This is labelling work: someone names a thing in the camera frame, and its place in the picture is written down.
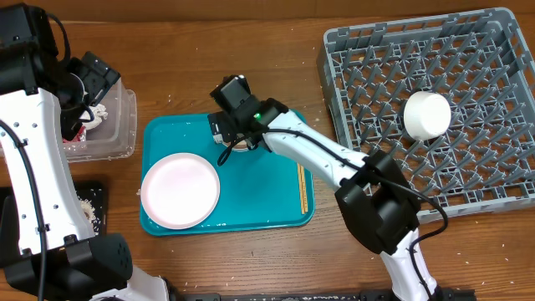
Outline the small pink saucer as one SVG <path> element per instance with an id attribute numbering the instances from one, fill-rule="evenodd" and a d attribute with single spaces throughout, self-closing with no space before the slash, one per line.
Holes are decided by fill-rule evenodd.
<path id="1" fill-rule="evenodd" d="M 237 143 L 235 146 L 232 147 L 232 151 L 235 151 L 235 152 L 249 151 L 247 142 L 244 140 L 240 141 L 239 143 Z"/>

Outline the white tissue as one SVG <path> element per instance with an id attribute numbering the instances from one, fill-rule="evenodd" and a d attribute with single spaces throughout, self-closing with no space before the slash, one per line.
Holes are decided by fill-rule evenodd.
<path id="1" fill-rule="evenodd" d="M 83 120 L 82 124 L 86 130 L 93 130 L 98 127 L 108 117 L 106 107 L 102 104 L 96 106 L 90 106 L 92 115 L 85 111 L 80 119 Z"/>

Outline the large pink plate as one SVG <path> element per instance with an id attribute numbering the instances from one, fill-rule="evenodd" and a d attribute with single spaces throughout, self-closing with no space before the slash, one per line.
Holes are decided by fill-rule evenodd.
<path id="1" fill-rule="evenodd" d="M 158 226 L 183 230 L 211 215 L 220 192 L 219 176 L 210 162 L 192 153 L 176 153 L 147 171 L 140 200 L 149 219 Z"/>

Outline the rice and food scraps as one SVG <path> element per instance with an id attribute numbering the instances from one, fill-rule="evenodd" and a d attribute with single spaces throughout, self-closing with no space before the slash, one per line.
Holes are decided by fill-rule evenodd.
<path id="1" fill-rule="evenodd" d="M 84 215 L 92 225 L 96 236 L 105 234 L 107 217 L 107 195 L 103 188 L 87 188 L 77 191 Z"/>

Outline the white round bowl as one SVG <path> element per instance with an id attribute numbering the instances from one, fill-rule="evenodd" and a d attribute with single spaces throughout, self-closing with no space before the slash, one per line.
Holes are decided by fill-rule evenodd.
<path id="1" fill-rule="evenodd" d="M 406 101 L 403 121 L 412 139 L 434 139 L 448 130 L 451 107 L 441 94 L 418 91 Z"/>

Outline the red snack wrapper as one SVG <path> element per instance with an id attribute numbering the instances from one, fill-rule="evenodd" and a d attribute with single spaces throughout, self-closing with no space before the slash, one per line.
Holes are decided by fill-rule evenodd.
<path id="1" fill-rule="evenodd" d="M 86 127 L 82 125 L 72 140 L 63 139 L 63 143 L 78 143 L 86 141 Z"/>

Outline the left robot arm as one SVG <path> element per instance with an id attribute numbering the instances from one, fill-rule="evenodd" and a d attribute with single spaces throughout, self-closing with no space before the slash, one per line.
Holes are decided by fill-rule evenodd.
<path id="1" fill-rule="evenodd" d="M 5 277 L 40 300 L 175 300 L 165 278 L 133 264 L 123 236 L 96 234 L 81 207 L 64 142 L 120 74 L 92 53 L 60 53 L 56 22 L 24 3 L 1 11 L 1 147 L 19 254 Z"/>

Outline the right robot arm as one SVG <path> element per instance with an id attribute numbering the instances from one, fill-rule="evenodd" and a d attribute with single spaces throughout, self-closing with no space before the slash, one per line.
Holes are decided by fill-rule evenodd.
<path id="1" fill-rule="evenodd" d="M 242 75 L 226 77 L 211 93 L 220 107 L 217 124 L 227 148 L 245 142 L 286 157 L 310 171 L 333 190 L 352 236 L 380 255 L 399 300 L 438 300 L 440 286 L 420 251 L 419 220 L 424 196 L 414 191 L 395 160 L 383 151 L 370 155 L 346 148 L 308 126 L 281 102 L 259 100 Z"/>

